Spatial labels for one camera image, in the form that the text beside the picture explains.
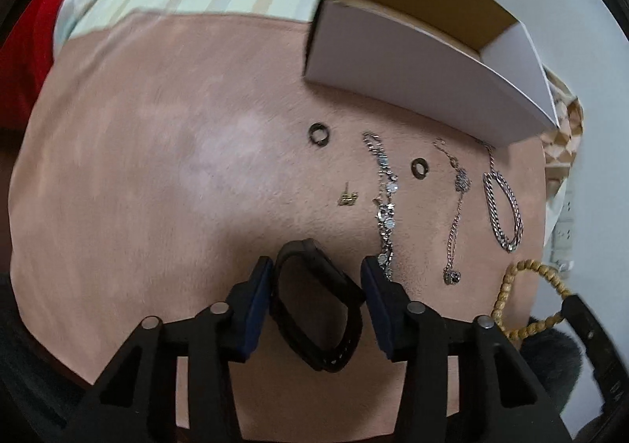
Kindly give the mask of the black smart watch band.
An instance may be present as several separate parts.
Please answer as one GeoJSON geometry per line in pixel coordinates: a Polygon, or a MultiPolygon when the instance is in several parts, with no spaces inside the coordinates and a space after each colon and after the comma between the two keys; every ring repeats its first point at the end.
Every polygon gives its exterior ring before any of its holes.
{"type": "Polygon", "coordinates": [[[278,252],[269,280],[269,312],[289,347],[317,372],[338,373],[362,331],[362,289],[309,240],[278,252]]]}

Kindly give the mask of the geometric beige patterned cloth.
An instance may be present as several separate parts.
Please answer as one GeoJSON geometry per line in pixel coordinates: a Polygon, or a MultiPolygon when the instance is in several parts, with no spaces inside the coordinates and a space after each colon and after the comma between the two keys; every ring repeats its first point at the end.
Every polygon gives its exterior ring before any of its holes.
{"type": "Polygon", "coordinates": [[[544,68],[559,128],[542,135],[548,187],[557,188],[569,177],[584,134],[584,111],[579,98],[550,69],[544,68]]]}

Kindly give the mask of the pink suede table cloth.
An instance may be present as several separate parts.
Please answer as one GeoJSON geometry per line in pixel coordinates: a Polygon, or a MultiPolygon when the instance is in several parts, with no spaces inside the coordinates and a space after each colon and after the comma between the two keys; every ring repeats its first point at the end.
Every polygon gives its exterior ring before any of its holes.
{"type": "Polygon", "coordinates": [[[179,321],[222,300],[262,255],[317,240],[350,276],[379,250],[379,173],[399,179],[394,279],[441,314],[487,312],[508,255],[482,173],[504,172],[538,257],[538,137],[498,148],[429,117],[305,79],[310,26],[250,16],[139,14],[64,44],[9,189],[22,321],[94,381],[147,315],[179,321]],[[339,207],[346,183],[358,193],[339,207]]]}

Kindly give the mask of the small gold earring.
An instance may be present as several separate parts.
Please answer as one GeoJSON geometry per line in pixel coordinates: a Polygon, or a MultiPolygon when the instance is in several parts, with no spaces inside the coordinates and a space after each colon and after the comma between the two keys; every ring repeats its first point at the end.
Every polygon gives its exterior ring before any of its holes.
{"type": "Polygon", "coordinates": [[[358,193],[352,192],[349,187],[349,183],[346,183],[337,204],[339,207],[353,207],[353,205],[357,202],[357,199],[358,193]]]}

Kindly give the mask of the red blanket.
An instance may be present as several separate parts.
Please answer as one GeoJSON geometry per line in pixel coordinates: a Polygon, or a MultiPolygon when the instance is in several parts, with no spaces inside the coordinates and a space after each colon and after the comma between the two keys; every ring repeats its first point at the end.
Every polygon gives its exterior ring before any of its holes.
{"type": "Polygon", "coordinates": [[[1,0],[1,127],[22,131],[53,63],[63,0],[1,0]]]}

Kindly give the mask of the white cardboard box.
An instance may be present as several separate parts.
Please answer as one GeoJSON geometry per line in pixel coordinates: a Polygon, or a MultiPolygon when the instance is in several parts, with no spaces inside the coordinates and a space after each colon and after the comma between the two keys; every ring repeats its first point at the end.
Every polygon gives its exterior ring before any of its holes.
{"type": "Polygon", "coordinates": [[[319,0],[304,76],[498,148],[559,126],[527,28],[494,0],[319,0]]]}

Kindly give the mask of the white wall socket strip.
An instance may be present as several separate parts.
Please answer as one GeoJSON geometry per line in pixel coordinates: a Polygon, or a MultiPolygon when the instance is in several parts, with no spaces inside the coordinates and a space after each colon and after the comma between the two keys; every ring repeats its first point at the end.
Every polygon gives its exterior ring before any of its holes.
{"type": "Polygon", "coordinates": [[[546,203],[544,259],[567,279],[574,268],[572,243],[575,236],[574,190],[565,180],[546,203]]]}

